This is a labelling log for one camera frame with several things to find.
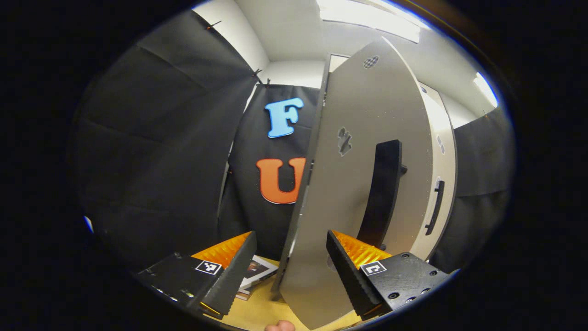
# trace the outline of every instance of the orange textured gripper pad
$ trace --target orange textured gripper pad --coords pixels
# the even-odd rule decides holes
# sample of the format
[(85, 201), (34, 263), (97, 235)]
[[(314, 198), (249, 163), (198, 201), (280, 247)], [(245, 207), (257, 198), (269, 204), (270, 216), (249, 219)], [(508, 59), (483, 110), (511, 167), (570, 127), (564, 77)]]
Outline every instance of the orange textured gripper pad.
[(231, 260), (233, 260), (233, 257), (239, 248), (241, 248), (245, 242), (245, 239), (247, 239), (250, 234), (251, 231), (233, 237), (229, 240), (225, 240), (214, 246), (208, 247), (205, 250), (199, 251), (198, 253), (192, 255), (192, 257), (221, 264), (223, 268), (226, 269), (229, 266)]
[(387, 259), (392, 256), (381, 249), (377, 249), (347, 234), (335, 230), (331, 231), (333, 231), (335, 237), (337, 237), (341, 246), (343, 246), (343, 249), (345, 249), (345, 252), (347, 252), (347, 255), (349, 255), (349, 258), (358, 270), (362, 264)]

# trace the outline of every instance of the white ceiling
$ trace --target white ceiling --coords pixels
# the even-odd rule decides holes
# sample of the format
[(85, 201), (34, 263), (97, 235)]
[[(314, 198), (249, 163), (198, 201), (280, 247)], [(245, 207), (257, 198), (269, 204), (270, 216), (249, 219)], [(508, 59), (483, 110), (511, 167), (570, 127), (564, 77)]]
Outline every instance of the white ceiling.
[(481, 68), (453, 40), (421, 29), (420, 41), (357, 25), (323, 22), (316, 0), (235, 0), (270, 61), (324, 60), (328, 53), (353, 55), (380, 36), (400, 52), (416, 78), (477, 116), (493, 109), (473, 83)]

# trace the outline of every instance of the letter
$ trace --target letter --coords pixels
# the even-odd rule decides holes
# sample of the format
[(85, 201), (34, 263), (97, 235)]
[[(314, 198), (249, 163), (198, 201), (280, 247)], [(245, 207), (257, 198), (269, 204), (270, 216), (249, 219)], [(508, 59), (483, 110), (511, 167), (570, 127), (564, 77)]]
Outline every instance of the letter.
[(294, 128), (288, 126), (288, 120), (292, 123), (298, 122), (298, 110), (291, 106), (302, 108), (304, 102), (300, 98), (293, 98), (265, 105), (265, 109), (269, 111), (269, 121), (272, 125), (268, 137), (278, 138), (294, 133)]
[(284, 162), (276, 158), (264, 158), (257, 161), (256, 165), (259, 168), (259, 189), (261, 195), (265, 200), (275, 204), (289, 204), (295, 203), (298, 198), (298, 190), (300, 189), (300, 182), (302, 181), (302, 172), (306, 158), (293, 158), (288, 162), (294, 168), (294, 189), (290, 192), (280, 190), (278, 182), (279, 169)]

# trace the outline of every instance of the black fabric backdrop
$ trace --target black fabric backdrop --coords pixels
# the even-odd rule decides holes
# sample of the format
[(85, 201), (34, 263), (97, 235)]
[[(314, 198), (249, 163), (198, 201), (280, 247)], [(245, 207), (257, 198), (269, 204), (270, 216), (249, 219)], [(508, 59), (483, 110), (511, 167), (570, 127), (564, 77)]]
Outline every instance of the black fabric backdrop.
[(193, 11), (164, 23), (94, 80), (73, 153), (85, 214), (131, 269), (218, 242), (230, 144), (256, 78)]
[[(256, 254), (280, 259), (294, 204), (273, 204), (263, 198), (256, 163), (264, 158), (282, 160), (278, 180), (280, 189), (289, 192), (294, 188), (294, 169), (288, 161), (306, 157), (319, 91), (291, 85), (258, 85), (239, 124), (229, 156), (230, 173), (219, 214), (221, 240), (254, 230), (258, 236)], [(271, 124), (265, 105), (296, 97), (302, 99), (304, 106), (298, 109), (298, 122), (290, 124), (294, 133), (269, 138)]]
[(455, 129), (455, 143), (455, 200), (430, 259), (446, 273), (471, 262), (499, 225), (515, 170), (512, 124), (500, 108)]

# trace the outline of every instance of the black door handle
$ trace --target black door handle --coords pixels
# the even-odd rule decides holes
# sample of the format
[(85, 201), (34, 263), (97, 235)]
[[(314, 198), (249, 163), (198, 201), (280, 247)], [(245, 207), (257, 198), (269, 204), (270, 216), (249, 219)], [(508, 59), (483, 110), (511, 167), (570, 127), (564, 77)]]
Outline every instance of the black door handle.
[(435, 227), (435, 223), (437, 222), (437, 216), (439, 216), (439, 209), (441, 209), (441, 201), (443, 201), (443, 189), (445, 188), (445, 182), (440, 180), (439, 181), (439, 188), (435, 189), (437, 192), (437, 201), (435, 201), (435, 209), (433, 210), (433, 217), (431, 217), (431, 222), (425, 225), (427, 232), (425, 236), (430, 235), (433, 232), (433, 228)]
[(390, 140), (376, 145), (372, 186), (358, 239), (380, 247), (390, 225), (398, 194), (400, 177), (407, 168), (402, 165), (402, 143)]

